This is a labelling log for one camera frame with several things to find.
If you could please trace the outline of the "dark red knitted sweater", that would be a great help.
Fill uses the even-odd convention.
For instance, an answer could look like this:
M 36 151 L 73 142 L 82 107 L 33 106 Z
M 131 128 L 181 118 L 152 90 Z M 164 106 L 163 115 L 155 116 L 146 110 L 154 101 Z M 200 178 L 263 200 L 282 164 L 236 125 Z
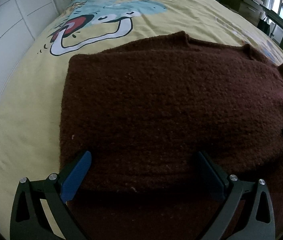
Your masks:
M 203 154 L 266 181 L 283 232 L 283 63 L 184 32 L 74 55 L 60 162 L 92 165 L 68 204 L 88 239 L 200 239 L 222 208 Z

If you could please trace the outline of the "yellow cartoon print bedspread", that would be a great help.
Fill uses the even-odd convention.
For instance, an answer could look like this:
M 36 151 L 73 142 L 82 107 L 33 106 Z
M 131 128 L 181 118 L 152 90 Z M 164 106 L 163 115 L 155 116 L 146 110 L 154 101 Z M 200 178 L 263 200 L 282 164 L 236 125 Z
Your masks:
M 61 101 L 68 62 L 131 41 L 184 31 L 198 40 L 250 44 L 274 63 L 283 50 L 214 0 L 74 0 L 53 17 L 10 72 L 0 97 L 0 233 L 9 237 L 18 181 L 60 166 Z

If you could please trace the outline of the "wooden desk with clutter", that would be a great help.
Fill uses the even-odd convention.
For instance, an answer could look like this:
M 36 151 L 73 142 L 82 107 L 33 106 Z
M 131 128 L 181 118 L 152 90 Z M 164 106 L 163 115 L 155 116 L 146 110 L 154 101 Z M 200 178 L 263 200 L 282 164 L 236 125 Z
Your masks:
M 267 35 L 271 33 L 270 20 L 274 23 L 274 27 L 283 29 L 283 19 L 274 11 L 264 7 L 262 0 L 222 0 L 222 3 Z

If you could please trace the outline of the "white wardrobe with panels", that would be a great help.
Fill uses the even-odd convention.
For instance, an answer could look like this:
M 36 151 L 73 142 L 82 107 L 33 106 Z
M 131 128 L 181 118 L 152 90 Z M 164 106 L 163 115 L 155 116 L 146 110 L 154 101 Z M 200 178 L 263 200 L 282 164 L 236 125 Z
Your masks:
M 0 97 L 16 65 L 70 0 L 0 0 Z

